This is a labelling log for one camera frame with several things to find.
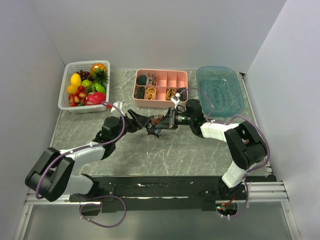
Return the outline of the dark floral patterned necktie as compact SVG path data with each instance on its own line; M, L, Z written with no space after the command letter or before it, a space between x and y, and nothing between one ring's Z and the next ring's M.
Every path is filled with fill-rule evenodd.
M162 136L162 129L156 128L156 125L159 124L164 119L164 117L164 115L153 115L149 117L150 120L145 125L148 136L155 136L156 138Z

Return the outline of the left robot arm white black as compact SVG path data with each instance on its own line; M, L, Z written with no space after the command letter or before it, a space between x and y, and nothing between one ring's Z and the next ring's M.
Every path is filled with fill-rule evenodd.
M108 158L116 142L126 133L146 128L151 118L128 110L128 115L108 116L93 141L67 150L49 147L25 178L25 185L34 190L37 199L56 201L63 194L81 194L93 201L99 195L98 183L88 175L72 176L73 168Z

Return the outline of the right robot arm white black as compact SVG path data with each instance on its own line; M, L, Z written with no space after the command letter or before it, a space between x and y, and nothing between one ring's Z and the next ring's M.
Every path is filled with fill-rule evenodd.
M236 188L248 173L258 168L256 164L270 158L269 144L259 128L244 117L238 117L243 122L207 121L200 101L189 99L184 111L170 107L166 115L152 116L147 130L150 135L160 137L162 130L176 130L178 126L185 125L197 137L225 142L232 162L219 181L218 193L228 200L236 194Z

